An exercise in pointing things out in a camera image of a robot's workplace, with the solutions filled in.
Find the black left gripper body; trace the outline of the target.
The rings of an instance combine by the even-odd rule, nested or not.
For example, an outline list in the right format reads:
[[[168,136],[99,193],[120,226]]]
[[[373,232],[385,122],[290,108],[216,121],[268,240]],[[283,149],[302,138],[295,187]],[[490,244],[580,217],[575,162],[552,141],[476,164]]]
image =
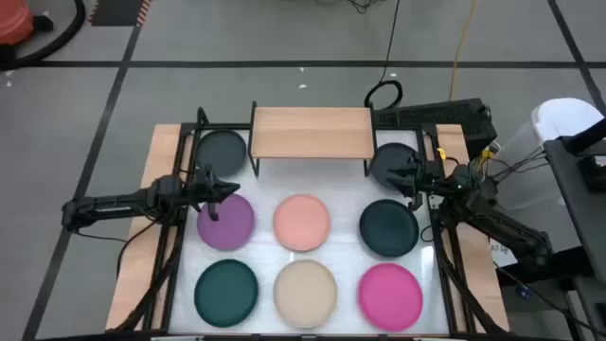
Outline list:
[[[189,204],[198,212],[202,212],[201,204],[206,204],[207,215],[211,221],[219,220],[217,205],[219,204],[219,194],[214,189],[216,185],[216,176],[211,165],[204,167],[194,174],[193,184],[189,188]]]

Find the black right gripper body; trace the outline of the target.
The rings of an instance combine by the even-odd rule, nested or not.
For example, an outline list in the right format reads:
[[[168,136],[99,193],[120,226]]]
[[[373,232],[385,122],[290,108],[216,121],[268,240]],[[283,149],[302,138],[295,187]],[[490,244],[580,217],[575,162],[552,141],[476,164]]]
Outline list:
[[[435,173],[427,170],[427,164],[419,159],[411,158],[408,163],[410,173],[410,189],[407,196],[411,198],[408,207],[412,211],[418,210],[422,205],[422,192],[444,195],[448,184]]]

